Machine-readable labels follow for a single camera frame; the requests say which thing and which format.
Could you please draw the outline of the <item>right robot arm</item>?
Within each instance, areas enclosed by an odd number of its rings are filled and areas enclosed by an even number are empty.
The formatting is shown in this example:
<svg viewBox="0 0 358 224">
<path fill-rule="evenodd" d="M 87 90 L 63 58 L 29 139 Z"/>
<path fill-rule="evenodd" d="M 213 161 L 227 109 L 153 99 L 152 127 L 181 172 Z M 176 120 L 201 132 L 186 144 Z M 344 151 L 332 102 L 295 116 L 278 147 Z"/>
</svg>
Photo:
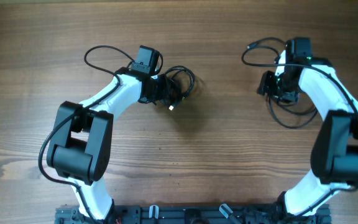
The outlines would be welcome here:
<svg viewBox="0 0 358 224">
<path fill-rule="evenodd" d="M 285 220 L 315 216 L 324 202 L 339 192 L 358 189 L 358 101 L 339 81 L 332 63 L 314 57 L 311 41 L 295 37 L 280 41 L 257 93 L 290 112 L 300 93 L 308 95 L 323 125 L 311 152 L 311 169 L 283 194 Z"/>
</svg>

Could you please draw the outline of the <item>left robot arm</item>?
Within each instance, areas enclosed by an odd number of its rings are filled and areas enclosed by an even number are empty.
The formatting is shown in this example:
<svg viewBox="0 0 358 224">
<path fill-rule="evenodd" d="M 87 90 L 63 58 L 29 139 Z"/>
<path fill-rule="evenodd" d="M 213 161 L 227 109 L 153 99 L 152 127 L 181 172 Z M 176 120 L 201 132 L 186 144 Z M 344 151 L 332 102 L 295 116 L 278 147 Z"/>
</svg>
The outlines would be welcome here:
<svg viewBox="0 0 358 224">
<path fill-rule="evenodd" d="M 114 200 L 103 175 L 111 154 L 113 122 L 135 103 L 155 104 L 170 96 L 162 54 L 140 46 L 137 58 L 112 72 L 112 82 L 80 103 L 63 102 L 39 152 L 38 166 L 48 180 L 73 188 L 79 205 L 72 223 L 114 220 Z"/>
</svg>

